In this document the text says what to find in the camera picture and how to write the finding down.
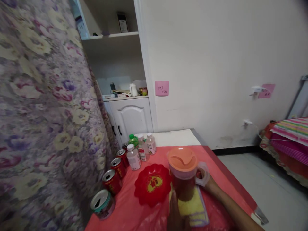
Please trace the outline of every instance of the gray floor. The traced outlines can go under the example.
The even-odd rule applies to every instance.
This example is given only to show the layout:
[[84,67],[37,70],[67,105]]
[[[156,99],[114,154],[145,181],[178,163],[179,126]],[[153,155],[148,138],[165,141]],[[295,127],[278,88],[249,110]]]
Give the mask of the gray floor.
[[219,156],[269,220],[265,230],[308,230],[308,190],[257,154]]

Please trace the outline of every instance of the pink lid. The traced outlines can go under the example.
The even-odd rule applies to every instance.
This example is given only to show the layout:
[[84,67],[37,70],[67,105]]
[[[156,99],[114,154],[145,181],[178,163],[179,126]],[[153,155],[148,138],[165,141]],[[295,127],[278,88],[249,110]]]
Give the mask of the pink lid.
[[196,154],[188,147],[173,148],[168,154],[169,164],[181,172],[190,172],[197,168]]

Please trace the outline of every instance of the floral curtain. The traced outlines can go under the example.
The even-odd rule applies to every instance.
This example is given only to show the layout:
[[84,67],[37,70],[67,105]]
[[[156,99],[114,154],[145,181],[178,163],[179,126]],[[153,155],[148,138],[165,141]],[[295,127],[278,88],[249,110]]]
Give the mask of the floral curtain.
[[67,0],[0,0],[0,229],[84,230],[118,143]]

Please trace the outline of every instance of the brown liquid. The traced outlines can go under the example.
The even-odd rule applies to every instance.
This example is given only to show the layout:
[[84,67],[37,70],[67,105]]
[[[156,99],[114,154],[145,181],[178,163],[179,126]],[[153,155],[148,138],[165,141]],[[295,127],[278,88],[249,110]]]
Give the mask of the brown liquid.
[[195,188],[195,178],[189,180],[181,180],[176,178],[172,173],[172,184],[176,192],[177,198],[181,201],[189,201],[192,199]]

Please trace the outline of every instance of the green bottle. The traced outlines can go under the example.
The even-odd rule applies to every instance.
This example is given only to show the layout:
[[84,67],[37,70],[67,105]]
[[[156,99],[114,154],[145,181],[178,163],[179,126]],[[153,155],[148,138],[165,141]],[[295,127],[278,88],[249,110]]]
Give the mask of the green bottle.
[[129,135],[128,144],[133,144],[135,147],[138,146],[139,142],[138,142],[138,139],[134,136],[134,134]]

